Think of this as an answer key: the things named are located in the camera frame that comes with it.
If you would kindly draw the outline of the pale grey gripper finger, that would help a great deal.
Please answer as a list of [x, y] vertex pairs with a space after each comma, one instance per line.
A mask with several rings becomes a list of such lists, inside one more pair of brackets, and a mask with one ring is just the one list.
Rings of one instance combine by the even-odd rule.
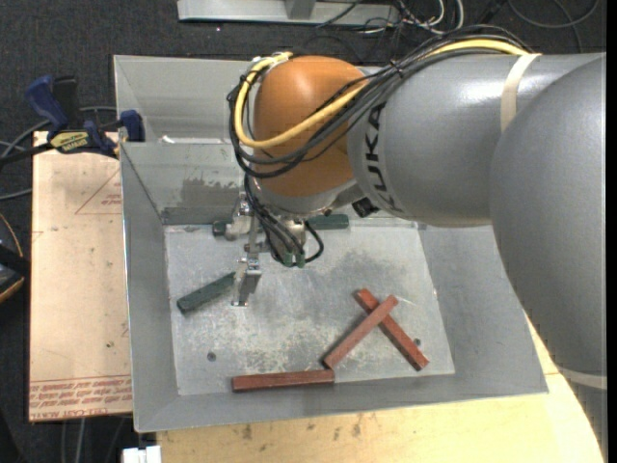
[[247, 262], [247, 270], [245, 271], [244, 279], [244, 301], [248, 302], [252, 294], [255, 293], [256, 287], [262, 276], [261, 265], [259, 259], [249, 259]]
[[241, 258], [237, 261], [237, 265], [234, 273], [234, 292], [231, 305], [234, 307], [246, 307], [248, 299], [243, 291], [244, 278], [247, 270], [247, 262], [245, 258]]

